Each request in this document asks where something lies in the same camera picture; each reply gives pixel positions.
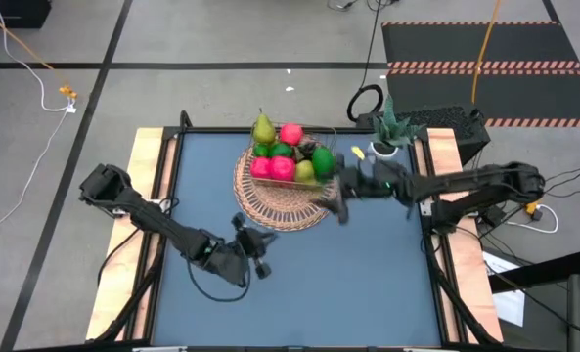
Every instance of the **black floor mat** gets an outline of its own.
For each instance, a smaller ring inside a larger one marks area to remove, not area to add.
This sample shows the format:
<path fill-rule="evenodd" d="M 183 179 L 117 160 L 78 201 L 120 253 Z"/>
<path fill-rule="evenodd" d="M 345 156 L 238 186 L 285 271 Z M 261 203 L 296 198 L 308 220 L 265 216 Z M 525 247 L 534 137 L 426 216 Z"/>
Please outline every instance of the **black floor mat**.
<path fill-rule="evenodd" d="M 478 79 L 476 105 L 493 120 L 579 121 L 580 75 L 577 74 L 579 71 L 572 72 L 553 75 L 482 74 Z M 391 73 L 387 77 L 396 111 L 469 103 L 472 80 L 472 74 Z"/>
<path fill-rule="evenodd" d="M 487 22 L 386 22 L 385 53 L 397 61 L 475 61 Z M 560 24 L 497 22 L 485 51 L 486 61 L 577 61 Z"/>

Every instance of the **blue table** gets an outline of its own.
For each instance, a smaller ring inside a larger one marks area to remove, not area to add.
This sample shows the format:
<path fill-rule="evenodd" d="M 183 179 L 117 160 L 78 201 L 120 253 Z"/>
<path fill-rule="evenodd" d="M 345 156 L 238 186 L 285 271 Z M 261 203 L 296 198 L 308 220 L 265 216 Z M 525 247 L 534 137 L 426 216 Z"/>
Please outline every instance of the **blue table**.
<path fill-rule="evenodd" d="M 337 151 L 366 148 L 370 135 L 338 135 Z M 181 151 L 173 218 L 232 240 L 240 211 L 232 186 L 244 133 L 187 133 Z M 407 150 L 396 160 L 410 167 Z M 281 233 L 266 256 L 272 275 L 237 303 L 216 303 L 193 287 L 186 262 L 165 253 L 156 302 L 153 346 L 438 346 L 439 333 L 421 228 L 415 209 L 395 200 L 355 200 L 350 221 L 333 216 L 307 230 Z M 209 293 L 232 297 L 240 289 L 197 268 Z"/>

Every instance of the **wooden table edge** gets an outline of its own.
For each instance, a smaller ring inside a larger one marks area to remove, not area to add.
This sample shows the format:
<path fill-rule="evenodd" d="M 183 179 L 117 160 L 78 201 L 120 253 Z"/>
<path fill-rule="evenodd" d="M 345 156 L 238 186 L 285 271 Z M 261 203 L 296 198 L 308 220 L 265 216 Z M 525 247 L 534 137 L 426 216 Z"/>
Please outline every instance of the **wooden table edge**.
<path fill-rule="evenodd" d="M 150 197 L 153 187 L 162 136 L 163 128 L 139 128 L 131 150 L 127 172 L 131 175 L 133 187 L 145 198 Z M 431 128 L 428 129 L 428 137 L 435 172 L 441 174 L 461 171 L 462 166 L 454 132 L 451 129 Z M 162 198 L 167 194 L 175 144 L 174 139 L 168 142 L 168 153 L 166 153 L 166 162 L 160 187 Z M 419 141 L 416 142 L 416 152 L 420 172 L 421 174 L 426 173 L 422 144 Z M 459 198 L 463 195 L 464 193 L 446 195 L 445 198 Z M 476 234 L 473 220 L 463 219 L 459 225 Z M 128 218 L 115 220 L 107 253 L 122 242 L 133 229 Z M 457 284 L 462 299 L 487 331 L 498 340 L 502 340 L 498 316 L 494 307 L 478 240 L 473 239 L 471 234 L 458 230 L 450 235 L 450 246 L 457 275 Z M 138 233 L 127 246 L 113 256 L 112 261 L 105 267 L 97 290 L 94 309 L 86 334 L 87 339 L 95 338 L 105 331 L 131 295 L 141 247 L 142 234 Z M 152 238 L 147 268 L 153 260 L 155 250 L 156 236 Z M 443 257 L 438 255 L 438 260 L 441 265 Z M 138 324 L 136 324 L 136 328 L 133 331 L 133 338 L 143 337 L 148 299 L 149 294 L 147 293 L 138 308 Z M 457 342 L 457 327 L 453 306 L 443 291 L 442 302 L 449 339 L 452 342 Z M 470 342 L 474 342 L 474 337 L 469 331 L 468 339 Z"/>

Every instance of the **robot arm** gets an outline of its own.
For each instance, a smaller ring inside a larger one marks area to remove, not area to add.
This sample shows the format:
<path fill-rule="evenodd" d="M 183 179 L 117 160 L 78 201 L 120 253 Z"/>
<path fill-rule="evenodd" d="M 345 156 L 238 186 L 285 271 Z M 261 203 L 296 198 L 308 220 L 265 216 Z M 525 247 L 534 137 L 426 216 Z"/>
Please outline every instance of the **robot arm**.
<path fill-rule="evenodd" d="M 350 198 L 390 198 L 411 207 L 441 194 L 472 191 L 454 201 L 436 200 L 430 205 L 432 228 L 450 232 L 462 217 L 471 212 L 506 200 L 533 202 L 544 194 L 544 177 L 537 168 L 525 163 L 487 165 L 479 169 L 440 176 L 411 175 L 395 161 L 377 160 L 373 176 L 357 166 L 346 167 L 343 155 L 337 155 L 339 186 L 334 199 L 317 199 L 314 203 L 337 215 L 340 224 L 348 221 L 346 200 Z"/>
<path fill-rule="evenodd" d="M 270 268 L 261 258 L 276 235 L 247 228 L 241 213 L 233 218 L 236 239 L 226 243 L 205 229 L 182 226 L 167 217 L 159 205 L 144 200 L 131 187 L 131 179 L 126 172 L 113 165 L 98 165 L 80 189 L 80 200 L 99 207 L 107 214 L 112 214 L 116 209 L 124 210 L 130 214 L 130 220 L 136 227 L 166 236 L 186 260 L 233 285 L 245 286 L 249 258 L 255 261 L 255 271 L 260 279 L 270 274 Z"/>

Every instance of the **white paper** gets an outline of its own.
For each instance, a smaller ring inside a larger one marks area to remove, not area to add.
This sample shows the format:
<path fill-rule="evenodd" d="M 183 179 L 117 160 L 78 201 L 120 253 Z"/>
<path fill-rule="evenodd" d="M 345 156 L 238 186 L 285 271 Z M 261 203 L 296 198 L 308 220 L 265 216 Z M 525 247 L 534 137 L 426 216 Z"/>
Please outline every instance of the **white paper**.
<path fill-rule="evenodd" d="M 511 269 L 519 268 L 517 265 L 503 260 L 495 255 L 483 252 L 483 258 L 487 265 L 497 273 L 502 273 Z M 487 269 L 487 275 L 493 273 Z M 519 327 L 524 325 L 524 293 L 519 290 L 511 292 L 496 293 L 494 297 L 494 306 L 498 317 L 504 321 L 516 324 Z"/>

